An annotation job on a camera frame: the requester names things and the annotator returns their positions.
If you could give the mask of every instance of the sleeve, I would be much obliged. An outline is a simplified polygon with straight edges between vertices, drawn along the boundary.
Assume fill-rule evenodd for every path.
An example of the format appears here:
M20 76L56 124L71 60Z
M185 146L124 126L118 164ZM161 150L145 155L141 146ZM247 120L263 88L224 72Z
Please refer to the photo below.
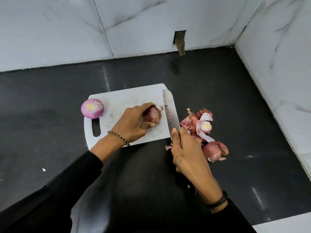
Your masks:
M251 232L256 233L240 210L228 198L228 205L220 212L211 214L214 232Z
M71 209L102 167L97 156L84 153L46 186L0 212L0 232L70 232Z

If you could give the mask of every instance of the cutting board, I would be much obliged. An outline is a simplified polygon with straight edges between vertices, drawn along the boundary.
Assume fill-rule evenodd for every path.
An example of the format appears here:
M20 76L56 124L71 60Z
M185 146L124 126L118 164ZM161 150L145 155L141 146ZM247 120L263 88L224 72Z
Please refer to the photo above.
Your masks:
M84 117L84 133L87 147L91 149L99 139L106 136L107 131L112 129L116 122L121 118L126 108L142 105L148 102L155 103L156 107L159 109L160 106L164 107L162 94L163 89L167 89L164 84L155 84L90 95L89 99L100 100L103 103L105 110L103 116L99 118L101 134L98 137L94 137L93 135L92 120ZM160 124L155 128L148 129L144 137L141 137L137 141L134 141L130 144L137 145L169 137L169 127L167 125L167 119L164 110L162 112Z

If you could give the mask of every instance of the wooden piece in wall hole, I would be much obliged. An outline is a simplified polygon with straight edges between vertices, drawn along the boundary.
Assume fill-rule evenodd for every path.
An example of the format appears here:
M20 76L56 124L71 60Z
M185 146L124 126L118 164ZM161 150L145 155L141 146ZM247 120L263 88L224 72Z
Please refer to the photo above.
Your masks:
M174 43L180 55L185 55L185 34L186 31L176 31L174 36Z

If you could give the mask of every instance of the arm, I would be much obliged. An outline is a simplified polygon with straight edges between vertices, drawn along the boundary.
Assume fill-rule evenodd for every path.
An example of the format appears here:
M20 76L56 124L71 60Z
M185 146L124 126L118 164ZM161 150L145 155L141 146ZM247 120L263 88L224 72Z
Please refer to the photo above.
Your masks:
M223 193L214 179L201 145L184 128L172 129L172 154L176 171L183 173L194 185L199 195L208 205L219 201ZM215 232L256 232L243 214L227 199L223 204L211 209L212 228Z
M147 128L156 126L149 122L139 125L150 106L155 105L127 108L112 131L129 142L143 137ZM99 177L103 162L124 145L119 137L107 134L43 188L0 212L0 232L70 232L72 207Z

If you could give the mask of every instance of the bracelet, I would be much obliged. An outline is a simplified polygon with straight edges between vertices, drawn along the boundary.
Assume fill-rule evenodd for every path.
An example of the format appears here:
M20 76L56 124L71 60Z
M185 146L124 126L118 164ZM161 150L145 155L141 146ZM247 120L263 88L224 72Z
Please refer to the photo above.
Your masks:
M214 203L214 204L206 204L205 206L206 206L208 209L213 209L213 208L216 208L216 207L218 207L219 205L223 204L224 202L226 202L228 194L227 194L227 192L225 192L225 191L223 191L222 194L223 194L223 195L222 195L222 198L221 198L220 200L218 200L216 203Z
M124 139L124 138L121 137L120 135L116 134L115 132L113 132L113 131L108 131L108 133L112 133L113 135L116 135L117 137L121 138L123 141L126 142L125 145L130 146L130 143L129 143L126 139Z

